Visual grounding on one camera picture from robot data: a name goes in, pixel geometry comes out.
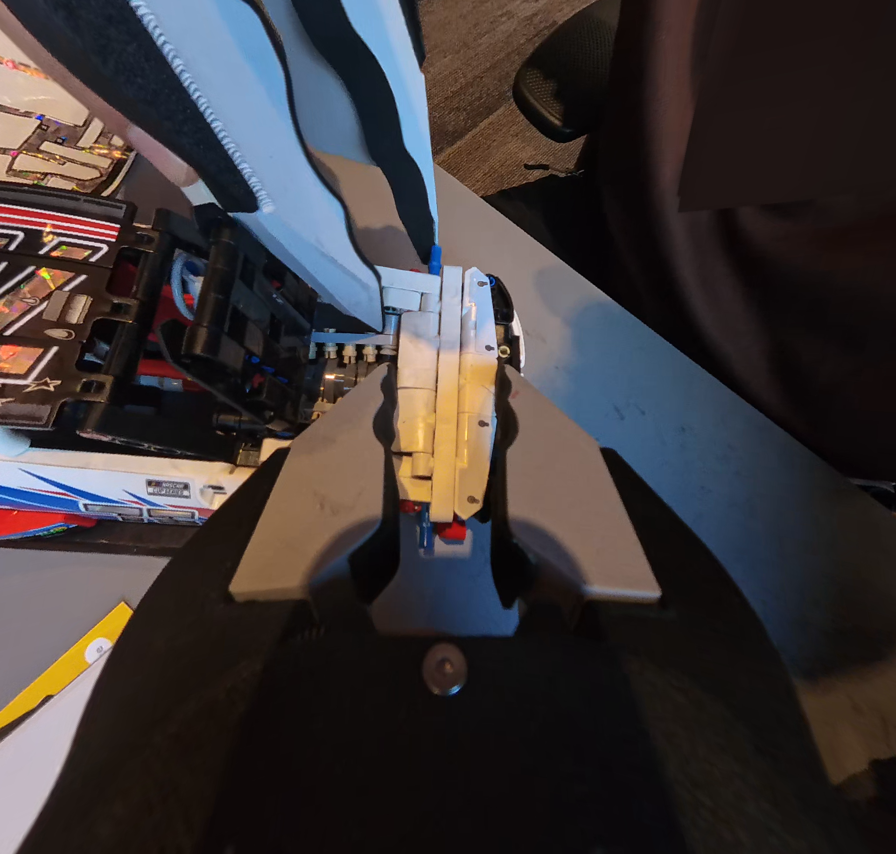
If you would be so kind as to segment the holographic sticker sheet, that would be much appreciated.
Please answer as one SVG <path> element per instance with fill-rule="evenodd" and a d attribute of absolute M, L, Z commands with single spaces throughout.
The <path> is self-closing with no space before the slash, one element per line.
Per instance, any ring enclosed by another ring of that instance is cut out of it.
<path fill-rule="evenodd" d="M 133 150 L 1 34 L 1 179 L 111 196 Z"/>

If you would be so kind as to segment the thick instruction booklet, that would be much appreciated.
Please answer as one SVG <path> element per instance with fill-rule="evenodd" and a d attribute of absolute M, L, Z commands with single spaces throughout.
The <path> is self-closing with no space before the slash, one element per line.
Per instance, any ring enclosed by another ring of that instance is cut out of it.
<path fill-rule="evenodd" d="M 132 614 L 128 602 L 119 602 L 2 708 L 2 852 L 16 852 L 39 815 L 107 656 Z"/>

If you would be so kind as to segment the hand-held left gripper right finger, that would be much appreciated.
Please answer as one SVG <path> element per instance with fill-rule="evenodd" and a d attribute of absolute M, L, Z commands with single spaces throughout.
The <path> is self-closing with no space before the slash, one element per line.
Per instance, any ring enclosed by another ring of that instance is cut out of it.
<path fill-rule="evenodd" d="M 492 572 L 504 606 L 662 596 L 597 440 L 512 367 L 497 377 Z"/>

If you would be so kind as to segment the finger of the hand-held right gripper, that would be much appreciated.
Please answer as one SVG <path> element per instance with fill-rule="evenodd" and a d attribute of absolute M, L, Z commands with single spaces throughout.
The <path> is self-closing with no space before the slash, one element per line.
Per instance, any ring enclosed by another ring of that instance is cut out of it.
<path fill-rule="evenodd" d="M 260 0 L 316 152 L 376 166 L 420 259 L 438 243 L 417 0 Z"/>
<path fill-rule="evenodd" d="M 384 326 L 379 277 L 346 210 L 313 168 L 287 80 L 244 0 L 126 0 L 248 184 L 257 208 L 230 215 L 342 313 Z"/>

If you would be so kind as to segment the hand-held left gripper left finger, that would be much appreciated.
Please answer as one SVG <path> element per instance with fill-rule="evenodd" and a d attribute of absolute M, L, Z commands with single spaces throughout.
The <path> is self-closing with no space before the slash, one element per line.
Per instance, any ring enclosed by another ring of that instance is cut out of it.
<path fill-rule="evenodd" d="M 310 601 L 398 515 L 396 367 L 378 366 L 288 450 L 230 582 L 237 602 Z"/>

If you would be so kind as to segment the black mesh office chair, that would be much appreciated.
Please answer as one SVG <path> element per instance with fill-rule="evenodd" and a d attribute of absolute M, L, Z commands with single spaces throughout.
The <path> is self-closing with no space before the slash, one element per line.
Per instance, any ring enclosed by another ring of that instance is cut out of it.
<path fill-rule="evenodd" d="M 595 0 L 555 28 L 521 64 L 511 95 L 544 137 L 569 143 L 599 125 L 622 0 Z"/>

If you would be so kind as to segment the grey desk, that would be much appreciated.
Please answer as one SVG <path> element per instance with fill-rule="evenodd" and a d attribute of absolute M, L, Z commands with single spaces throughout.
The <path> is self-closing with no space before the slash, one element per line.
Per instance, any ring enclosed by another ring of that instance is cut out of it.
<path fill-rule="evenodd" d="M 375 168 L 324 156 L 365 246 L 412 266 L 393 243 Z M 443 255 L 511 290 L 524 374 L 614 449 L 722 563 L 796 682 L 834 782 L 894 757 L 894 516 L 566 266 L 440 167 Z M 62 536 L 2 547 L 2 708 L 164 567 Z M 462 605 L 457 576 L 422 559 L 375 603 L 377 629 L 498 631 L 498 605 Z"/>

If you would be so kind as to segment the white toy brick panel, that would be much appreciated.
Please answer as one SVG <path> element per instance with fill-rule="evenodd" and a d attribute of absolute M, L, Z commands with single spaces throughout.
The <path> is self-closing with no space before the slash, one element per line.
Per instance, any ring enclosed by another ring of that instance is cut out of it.
<path fill-rule="evenodd" d="M 485 504 L 496 426 L 499 357 L 489 277 L 443 266 L 420 280 L 419 309 L 398 323 L 392 459 L 399 497 L 436 526 Z"/>

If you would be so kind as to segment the toy brick race car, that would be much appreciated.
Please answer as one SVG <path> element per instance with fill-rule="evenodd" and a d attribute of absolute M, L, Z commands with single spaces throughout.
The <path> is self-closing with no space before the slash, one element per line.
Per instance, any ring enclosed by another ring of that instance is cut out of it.
<path fill-rule="evenodd" d="M 219 208 L 196 222 L 2 184 L 2 540 L 191 528 L 380 365 L 361 332 Z"/>

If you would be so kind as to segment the person's right hand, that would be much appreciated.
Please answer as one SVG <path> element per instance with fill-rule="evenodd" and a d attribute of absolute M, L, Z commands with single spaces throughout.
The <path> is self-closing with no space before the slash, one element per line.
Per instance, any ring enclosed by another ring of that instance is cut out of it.
<path fill-rule="evenodd" d="M 129 125 L 125 138 L 136 152 L 177 188 L 188 188 L 200 181 L 200 176 L 193 167 L 141 128 Z"/>

